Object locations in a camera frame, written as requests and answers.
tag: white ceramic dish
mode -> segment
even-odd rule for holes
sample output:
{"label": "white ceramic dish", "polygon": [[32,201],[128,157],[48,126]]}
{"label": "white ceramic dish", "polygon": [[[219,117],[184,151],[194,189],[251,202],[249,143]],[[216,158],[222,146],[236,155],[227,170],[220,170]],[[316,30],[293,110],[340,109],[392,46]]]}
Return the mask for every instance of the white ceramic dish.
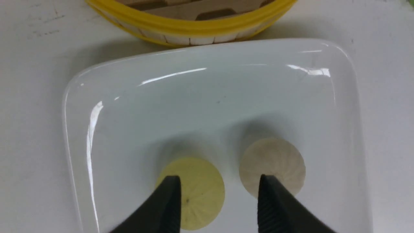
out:
{"label": "white ceramic dish", "polygon": [[301,152],[299,201],[337,232],[371,232],[355,72],[330,42],[248,41],[100,64],[68,85],[63,123],[85,233],[108,232],[150,195],[174,141],[205,150],[225,182],[221,213],[197,232],[257,232],[257,200],[238,177],[252,124]]}

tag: yellow disc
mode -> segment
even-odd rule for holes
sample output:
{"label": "yellow disc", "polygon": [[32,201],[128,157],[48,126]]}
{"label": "yellow disc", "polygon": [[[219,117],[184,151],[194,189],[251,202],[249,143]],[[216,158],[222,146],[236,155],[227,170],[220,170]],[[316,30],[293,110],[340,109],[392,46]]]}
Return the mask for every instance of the yellow disc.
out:
{"label": "yellow disc", "polygon": [[198,158],[180,158],[164,168],[156,186],[168,175],[181,180],[181,228],[198,230],[210,224],[224,203],[224,182],[211,163]]}

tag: white countertop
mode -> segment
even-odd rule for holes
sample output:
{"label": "white countertop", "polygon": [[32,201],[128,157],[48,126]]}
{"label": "white countertop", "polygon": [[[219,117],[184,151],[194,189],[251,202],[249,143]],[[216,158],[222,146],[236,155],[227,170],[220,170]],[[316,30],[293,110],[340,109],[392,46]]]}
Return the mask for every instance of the white countertop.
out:
{"label": "white countertop", "polygon": [[[167,49],[82,0],[0,2],[0,232],[78,232],[63,142],[69,80],[103,61]],[[375,233],[414,228],[414,11],[404,0],[300,0],[258,39],[341,45],[358,75]]]}

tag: basket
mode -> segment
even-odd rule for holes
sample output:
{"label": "basket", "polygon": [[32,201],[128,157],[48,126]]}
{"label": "basket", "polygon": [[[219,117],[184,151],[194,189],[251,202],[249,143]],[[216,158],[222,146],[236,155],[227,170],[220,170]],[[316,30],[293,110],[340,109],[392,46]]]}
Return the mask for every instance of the basket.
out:
{"label": "basket", "polygon": [[[124,31],[146,41],[175,47],[223,43],[250,38],[272,25],[296,2],[296,0],[259,0],[261,1],[259,8],[247,13],[240,13],[243,9],[235,7],[235,10],[230,8],[232,13],[235,13],[230,17],[225,16],[211,20],[183,20],[157,16],[153,14],[154,10],[134,9],[126,5],[127,1],[131,0],[117,1],[86,0],[99,14]],[[189,5],[195,5],[209,0],[184,1],[190,2]],[[202,14],[194,15],[190,14],[185,17],[200,17]]]}

